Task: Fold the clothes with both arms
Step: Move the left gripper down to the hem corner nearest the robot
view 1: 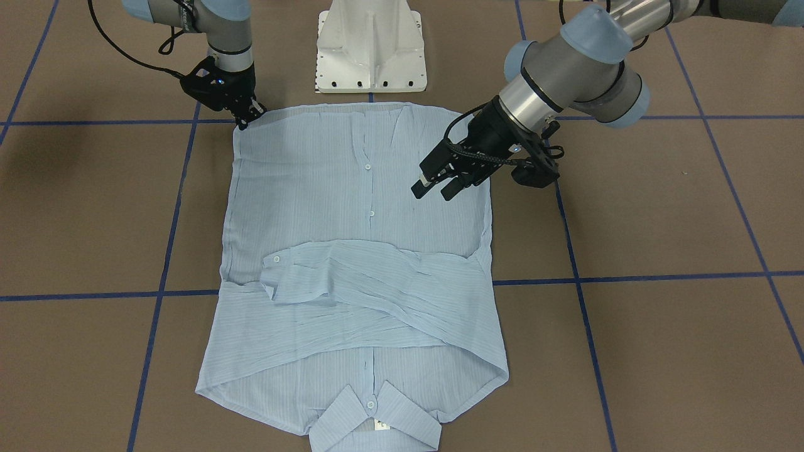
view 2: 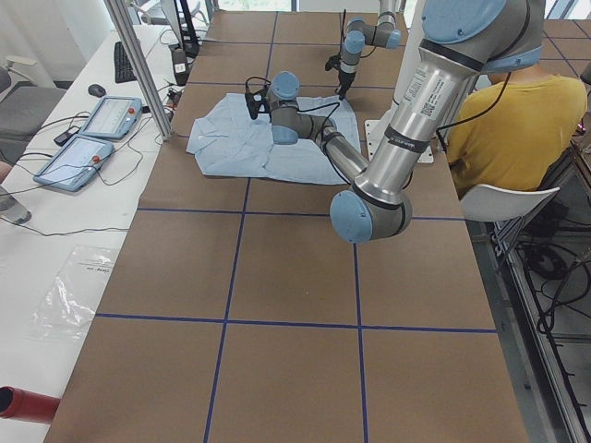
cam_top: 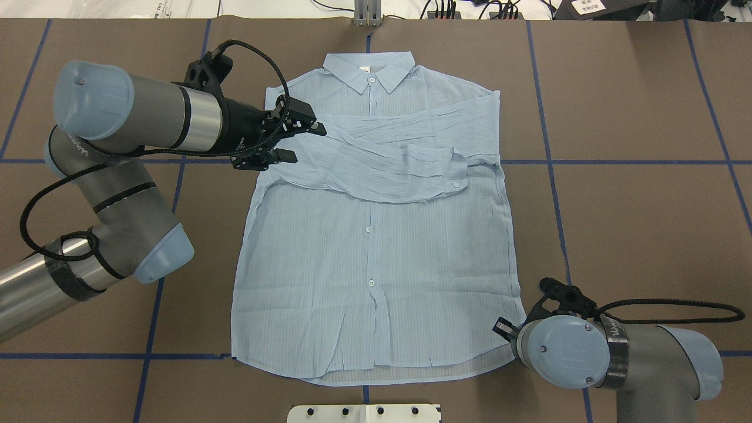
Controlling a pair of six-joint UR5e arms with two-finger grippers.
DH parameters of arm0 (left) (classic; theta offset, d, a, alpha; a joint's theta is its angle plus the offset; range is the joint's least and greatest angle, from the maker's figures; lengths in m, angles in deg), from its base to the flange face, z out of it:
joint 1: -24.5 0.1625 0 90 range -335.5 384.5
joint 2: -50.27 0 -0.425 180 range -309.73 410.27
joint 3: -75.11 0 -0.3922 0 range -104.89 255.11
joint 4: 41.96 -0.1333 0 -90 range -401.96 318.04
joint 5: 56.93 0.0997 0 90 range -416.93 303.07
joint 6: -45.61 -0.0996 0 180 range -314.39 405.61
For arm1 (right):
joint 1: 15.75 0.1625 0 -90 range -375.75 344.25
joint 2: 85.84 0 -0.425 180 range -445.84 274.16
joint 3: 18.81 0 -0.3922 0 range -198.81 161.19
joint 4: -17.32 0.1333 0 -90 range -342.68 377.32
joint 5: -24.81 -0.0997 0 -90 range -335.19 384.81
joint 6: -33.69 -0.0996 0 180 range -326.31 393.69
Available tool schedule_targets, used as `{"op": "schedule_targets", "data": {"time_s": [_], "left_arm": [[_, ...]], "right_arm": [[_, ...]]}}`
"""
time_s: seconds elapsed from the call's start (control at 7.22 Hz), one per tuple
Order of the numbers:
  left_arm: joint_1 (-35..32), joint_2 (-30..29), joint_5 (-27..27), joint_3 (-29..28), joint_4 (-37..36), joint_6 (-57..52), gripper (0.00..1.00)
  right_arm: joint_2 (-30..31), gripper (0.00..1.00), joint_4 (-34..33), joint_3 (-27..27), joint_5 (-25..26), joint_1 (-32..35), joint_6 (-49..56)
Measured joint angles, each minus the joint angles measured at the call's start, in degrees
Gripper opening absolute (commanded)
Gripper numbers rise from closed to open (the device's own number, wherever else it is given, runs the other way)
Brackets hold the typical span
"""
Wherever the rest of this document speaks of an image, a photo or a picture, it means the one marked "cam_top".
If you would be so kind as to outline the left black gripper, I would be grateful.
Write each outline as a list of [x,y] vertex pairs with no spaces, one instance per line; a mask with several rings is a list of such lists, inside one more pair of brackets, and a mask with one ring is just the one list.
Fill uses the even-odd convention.
[[266,171],[279,163],[298,163],[292,150],[277,147],[283,139],[308,133],[326,136],[325,126],[315,121],[312,106],[303,100],[279,95],[272,110],[242,110],[244,128],[231,156],[236,170]]

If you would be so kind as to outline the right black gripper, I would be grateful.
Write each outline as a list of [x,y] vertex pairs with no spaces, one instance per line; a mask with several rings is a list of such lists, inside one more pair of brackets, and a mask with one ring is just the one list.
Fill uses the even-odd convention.
[[567,284],[552,277],[545,277],[538,283],[542,297],[532,306],[522,323],[514,324],[499,317],[492,327],[492,332],[512,343],[524,326],[535,321],[553,318],[557,315],[572,315],[583,320],[596,316],[598,305],[584,295],[579,287]]

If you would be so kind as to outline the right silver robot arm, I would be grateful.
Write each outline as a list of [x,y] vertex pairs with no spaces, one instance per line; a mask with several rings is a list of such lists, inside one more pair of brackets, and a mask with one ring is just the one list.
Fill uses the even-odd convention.
[[493,331],[511,345],[524,367],[559,388],[605,389],[617,397],[618,422],[696,422],[697,404],[721,391],[721,354],[684,320],[625,320],[609,314],[626,305],[733,306],[678,299],[621,300],[598,306],[576,286],[543,278],[542,297],[526,319],[498,318]]

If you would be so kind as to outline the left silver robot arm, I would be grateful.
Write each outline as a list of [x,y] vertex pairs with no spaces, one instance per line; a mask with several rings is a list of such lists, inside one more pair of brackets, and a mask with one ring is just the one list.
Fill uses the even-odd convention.
[[[2,272],[3,342],[120,280],[150,284],[193,258],[143,156],[228,156],[235,169],[265,171],[297,161],[277,148],[280,140],[327,134],[301,100],[282,94],[260,110],[224,96],[231,67],[228,57],[207,54],[189,64],[182,82],[166,82],[114,65],[64,65],[53,97],[56,126],[45,144],[45,162],[60,180],[22,211],[19,231],[32,254]],[[31,211],[66,184],[80,190],[98,222],[40,246],[29,233]]]

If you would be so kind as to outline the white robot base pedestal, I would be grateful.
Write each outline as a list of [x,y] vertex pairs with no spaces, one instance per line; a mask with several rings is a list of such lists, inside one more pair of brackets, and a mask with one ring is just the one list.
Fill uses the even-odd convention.
[[292,407],[287,422],[441,422],[433,404],[344,404]]

